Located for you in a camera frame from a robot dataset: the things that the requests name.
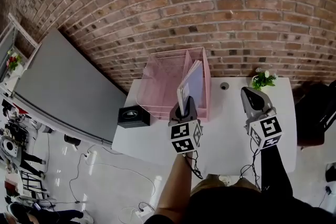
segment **white table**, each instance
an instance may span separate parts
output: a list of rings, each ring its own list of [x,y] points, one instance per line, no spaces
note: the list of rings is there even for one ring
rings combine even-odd
[[[203,136],[198,150],[198,167],[202,174],[240,175],[240,169],[252,162],[250,137],[244,128],[247,116],[243,109],[240,90],[250,78],[211,78],[211,109],[209,122],[201,122]],[[222,90],[220,84],[229,88]],[[134,80],[125,106],[137,104],[140,80]],[[278,144],[286,172],[295,170],[297,132],[295,108],[288,78],[278,78],[268,92],[284,132]],[[117,127],[112,149],[144,161],[171,166],[176,151],[169,141],[168,121],[151,118],[151,126],[125,129]],[[260,154],[256,171],[260,173]]]

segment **brick wall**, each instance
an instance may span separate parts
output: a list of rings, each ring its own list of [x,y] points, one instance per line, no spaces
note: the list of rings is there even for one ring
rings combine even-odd
[[[148,54],[203,46],[214,77],[256,67],[304,81],[336,78],[335,0],[0,0],[40,41],[57,27],[128,90]],[[27,44],[20,45],[26,54]]]

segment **small potted plant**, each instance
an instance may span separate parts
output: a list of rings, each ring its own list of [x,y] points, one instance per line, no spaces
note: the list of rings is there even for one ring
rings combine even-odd
[[[19,54],[17,55],[14,55],[12,54],[12,50],[9,50],[8,51],[8,54],[9,55],[13,55],[13,56],[10,56],[10,58],[7,60],[6,64],[7,66],[9,67],[9,69],[11,71],[14,71],[15,68],[19,65],[19,63],[21,62],[21,56]]]
[[[259,91],[265,91],[271,86],[275,86],[274,81],[277,79],[277,76],[270,75],[269,71],[261,71],[261,68],[256,69],[257,74],[252,78],[250,86]]]

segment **black chair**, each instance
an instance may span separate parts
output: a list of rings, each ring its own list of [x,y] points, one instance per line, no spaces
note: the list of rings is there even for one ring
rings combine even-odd
[[[324,143],[324,133],[336,119],[336,81],[314,84],[295,105],[298,146]]]

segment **pink desk organizer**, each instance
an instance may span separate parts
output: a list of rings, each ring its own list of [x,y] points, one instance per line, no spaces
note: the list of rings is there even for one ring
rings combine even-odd
[[[208,121],[211,75],[203,47],[150,54],[137,103],[156,118],[169,120],[169,113],[177,103],[177,88],[195,60],[203,63],[202,103],[197,108],[197,116],[201,121]]]

